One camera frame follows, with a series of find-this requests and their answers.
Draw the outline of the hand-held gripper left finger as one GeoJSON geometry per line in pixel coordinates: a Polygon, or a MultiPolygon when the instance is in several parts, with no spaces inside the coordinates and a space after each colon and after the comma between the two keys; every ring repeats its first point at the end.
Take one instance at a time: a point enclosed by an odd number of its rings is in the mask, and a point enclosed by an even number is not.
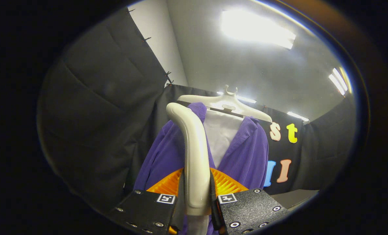
{"type": "Polygon", "coordinates": [[[184,215],[184,169],[181,168],[148,190],[132,191],[107,217],[139,235],[180,235],[184,215]]]}

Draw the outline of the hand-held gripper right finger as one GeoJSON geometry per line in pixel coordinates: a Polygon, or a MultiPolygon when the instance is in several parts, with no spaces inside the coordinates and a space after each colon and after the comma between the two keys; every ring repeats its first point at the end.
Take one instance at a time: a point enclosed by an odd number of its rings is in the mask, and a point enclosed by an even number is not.
{"type": "Polygon", "coordinates": [[[289,211],[261,188],[248,189],[210,169],[211,222],[220,235],[241,235],[268,226],[289,211]]]}

